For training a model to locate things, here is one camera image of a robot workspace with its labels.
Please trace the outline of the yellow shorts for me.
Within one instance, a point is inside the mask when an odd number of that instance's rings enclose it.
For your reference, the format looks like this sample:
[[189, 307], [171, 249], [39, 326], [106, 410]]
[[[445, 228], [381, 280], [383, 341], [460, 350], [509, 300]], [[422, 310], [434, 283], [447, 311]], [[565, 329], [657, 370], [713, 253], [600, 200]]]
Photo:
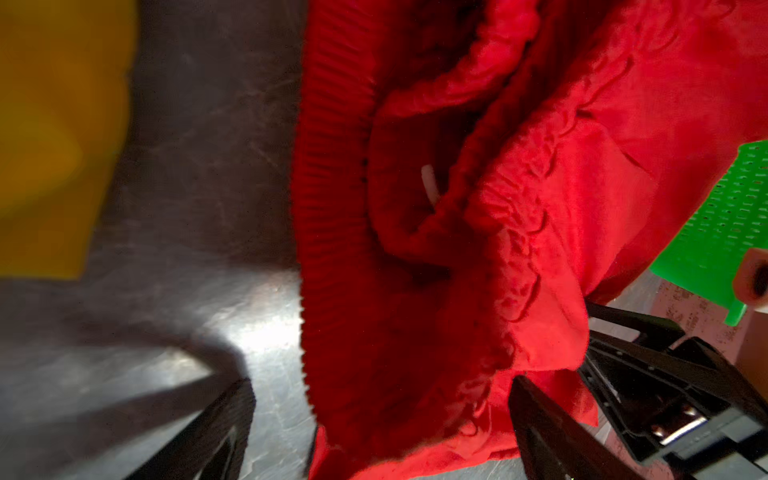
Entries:
[[127, 137], [133, 1], [1, 5], [1, 274], [85, 268]]

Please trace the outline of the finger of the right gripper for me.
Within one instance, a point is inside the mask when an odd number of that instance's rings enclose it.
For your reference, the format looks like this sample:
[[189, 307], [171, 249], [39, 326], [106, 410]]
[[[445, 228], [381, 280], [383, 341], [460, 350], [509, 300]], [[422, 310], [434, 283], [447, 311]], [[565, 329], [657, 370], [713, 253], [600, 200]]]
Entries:
[[767, 402], [713, 346], [674, 321], [592, 302], [591, 318], [638, 332], [593, 331], [579, 373], [630, 456], [677, 479], [764, 479]]

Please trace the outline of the red shorts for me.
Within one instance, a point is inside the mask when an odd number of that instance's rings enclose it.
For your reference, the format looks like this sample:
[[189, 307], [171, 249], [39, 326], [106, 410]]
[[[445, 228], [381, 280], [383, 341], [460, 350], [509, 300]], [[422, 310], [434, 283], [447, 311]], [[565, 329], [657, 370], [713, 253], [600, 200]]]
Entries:
[[767, 135], [763, 1], [313, 1], [292, 207], [313, 479], [516, 457], [575, 420], [587, 301]]

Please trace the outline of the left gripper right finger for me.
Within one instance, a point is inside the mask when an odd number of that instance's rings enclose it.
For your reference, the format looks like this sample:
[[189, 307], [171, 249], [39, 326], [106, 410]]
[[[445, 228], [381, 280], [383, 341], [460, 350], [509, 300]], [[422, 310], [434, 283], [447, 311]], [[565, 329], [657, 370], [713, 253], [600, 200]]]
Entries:
[[533, 480], [640, 480], [525, 376], [508, 399], [525, 475]]

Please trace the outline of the green plastic basket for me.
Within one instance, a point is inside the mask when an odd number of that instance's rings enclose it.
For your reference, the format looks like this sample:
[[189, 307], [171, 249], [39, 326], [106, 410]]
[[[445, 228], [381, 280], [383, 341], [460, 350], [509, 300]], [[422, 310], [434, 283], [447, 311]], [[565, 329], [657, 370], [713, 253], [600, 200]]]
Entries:
[[750, 248], [767, 247], [767, 142], [739, 147], [709, 196], [650, 266], [650, 271], [727, 309], [736, 326], [747, 306], [732, 282]]

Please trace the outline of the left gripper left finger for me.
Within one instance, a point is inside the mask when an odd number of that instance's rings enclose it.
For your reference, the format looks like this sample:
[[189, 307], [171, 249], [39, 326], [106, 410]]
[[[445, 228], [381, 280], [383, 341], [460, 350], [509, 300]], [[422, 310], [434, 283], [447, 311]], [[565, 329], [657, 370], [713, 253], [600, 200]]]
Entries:
[[234, 382], [127, 480], [237, 479], [255, 408], [251, 381]]

